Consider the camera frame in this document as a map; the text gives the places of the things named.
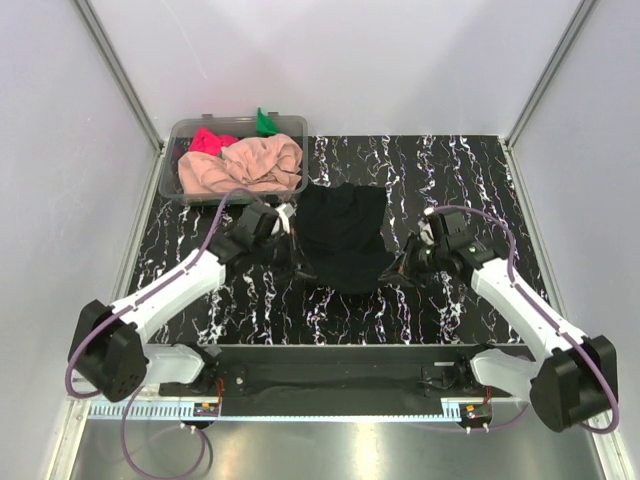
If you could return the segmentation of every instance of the gray plastic basket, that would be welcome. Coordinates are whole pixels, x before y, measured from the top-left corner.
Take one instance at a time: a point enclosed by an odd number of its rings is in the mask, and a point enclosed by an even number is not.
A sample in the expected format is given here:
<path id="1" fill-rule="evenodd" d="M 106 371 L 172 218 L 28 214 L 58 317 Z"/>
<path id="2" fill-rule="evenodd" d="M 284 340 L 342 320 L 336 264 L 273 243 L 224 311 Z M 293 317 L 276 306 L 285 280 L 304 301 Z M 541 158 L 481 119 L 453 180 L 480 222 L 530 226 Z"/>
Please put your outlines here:
<path id="1" fill-rule="evenodd" d="M 296 190 L 276 192 L 256 192 L 261 197 L 269 196 L 271 199 L 285 199 L 305 189 L 309 182 L 309 147 L 307 141 L 307 121 L 298 116 L 278 115 L 269 113 L 276 127 L 281 133 L 289 135 L 302 148 L 302 163 L 300 165 L 302 177 Z M 256 136 L 256 117 L 221 117 L 203 115 L 202 118 L 182 120 L 171 129 L 171 137 L 167 144 L 167 150 L 162 160 L 162 175 L 158 191 L 165 198 L 175 200 L 183 205 L 218 205 L 224 194 L 195 194 L 187 195 L 182 189 L 178 177 L 178 160 L 189 149 L 189 145 L 200 127 L 209 129 L 216 135 L 233 135 L 238 138 Z M 248 194 L 234 194 L 229 203 L 250 203 L 252 197 Z"/>

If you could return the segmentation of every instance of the folded black garment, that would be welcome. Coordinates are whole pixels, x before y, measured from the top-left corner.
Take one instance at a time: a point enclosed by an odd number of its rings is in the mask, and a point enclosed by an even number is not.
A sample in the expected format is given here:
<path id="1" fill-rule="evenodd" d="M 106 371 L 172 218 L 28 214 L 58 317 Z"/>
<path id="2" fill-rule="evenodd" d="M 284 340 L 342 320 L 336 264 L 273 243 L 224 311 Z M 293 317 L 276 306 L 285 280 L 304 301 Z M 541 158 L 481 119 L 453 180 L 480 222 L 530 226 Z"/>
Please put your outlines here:
<path id="1" fill-rule="evenodd" d="M 307 186 L 298 202 L 295 228 L 318 283 L 347 294 L 378 288 L 378 277 L 395 258 L 385 250 L 380 234 L 386 206 L 387 195 L 380 187 Z"/>

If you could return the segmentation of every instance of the marble pattern tabletop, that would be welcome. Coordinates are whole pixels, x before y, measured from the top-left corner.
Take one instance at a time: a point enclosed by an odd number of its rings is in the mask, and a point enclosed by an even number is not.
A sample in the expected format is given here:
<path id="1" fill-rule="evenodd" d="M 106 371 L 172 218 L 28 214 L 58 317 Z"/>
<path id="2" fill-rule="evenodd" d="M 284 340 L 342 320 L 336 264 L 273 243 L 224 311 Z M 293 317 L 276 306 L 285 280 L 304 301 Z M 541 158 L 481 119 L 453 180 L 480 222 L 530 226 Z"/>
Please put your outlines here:
<path id="1" fill-rule="evenodd" d="M 188 140 L 182 147 L 188 146 Z M 427 206 L 479 208 L 506 222 L 517 239 L 517 268 L 536 291 L 544 284 L 502 146 L 492 136 L 309 138 L 309 177 L 319 185 L 378 185 L 389 199 L 382 234 L 398 254 Z M 237 218 L 241 207 L 224 215 Z M 215 207 L 184 207 L 156 195 L 134 270 L 133 292 L 197 248 Z M 497 227 L 474 219 L 478 234 L 503 241 Z M 153 337 L 157 343 L 432 344 L 513 343 L 517 334 L 483 299 L 440 274 L 425 288 L 385 286 L 342 295 L 301 282 L 275 285 L 253 267 L 202 297 Z"/>

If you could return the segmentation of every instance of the gray floor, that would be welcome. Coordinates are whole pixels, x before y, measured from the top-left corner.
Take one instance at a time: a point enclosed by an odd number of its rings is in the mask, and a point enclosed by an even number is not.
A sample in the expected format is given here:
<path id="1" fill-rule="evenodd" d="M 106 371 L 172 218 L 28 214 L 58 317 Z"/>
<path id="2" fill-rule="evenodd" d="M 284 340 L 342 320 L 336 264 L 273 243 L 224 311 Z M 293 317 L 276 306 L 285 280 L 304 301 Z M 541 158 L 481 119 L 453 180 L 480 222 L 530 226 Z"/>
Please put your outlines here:
<path id="1" fill-rule="evenodd" d="M 496 405 L 496 409 L 498 422 L 516 412 L 514 405 Z M 198 440 L 184 431 L 170 432 L 145 445 L 145 439 L 168 425 L 160 421 L 127 424 L 130 450 L 144 446 L 134 460 L 158 476 L 187 470 L 200 450 Z M 205 432 L 214 460 L 210 462 L 209 450 L 194 479 L 604 478 L 588 434 L 580 428 L 553 433 L 533 412 L 513 428 L 489 435 L 366 423 L 220 422 Z M 72 478 L 140 478 L 123 460 L 118 434 L 117 421 L 89 421 Z"/>

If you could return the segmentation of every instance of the clothing pile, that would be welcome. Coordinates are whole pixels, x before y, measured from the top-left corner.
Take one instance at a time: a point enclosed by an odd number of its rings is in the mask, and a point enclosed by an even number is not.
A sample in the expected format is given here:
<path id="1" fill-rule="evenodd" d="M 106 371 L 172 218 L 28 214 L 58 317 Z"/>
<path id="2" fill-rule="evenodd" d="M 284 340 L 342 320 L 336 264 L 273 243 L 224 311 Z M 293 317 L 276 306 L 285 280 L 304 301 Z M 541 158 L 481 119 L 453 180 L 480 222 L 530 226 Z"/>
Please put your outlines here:
<path id="1" fill-rule="evenodd" d="M 235 188 L 254 192 L 292 191 L 301 180 L 302 149 L 258 112 L 260 137 L 238 140 L 200 128 L 189 151 L 178 160 L 185 194 L 226 193 Z"/>
<path id="2" fill-rule="evenodd" d="M 318 283 L 346 294 L 378 288 L 380 274 L 395 259 L 380 234 L 386 206 L 384 188 L 307 186 L 296 209 L 295 230 Z"/>

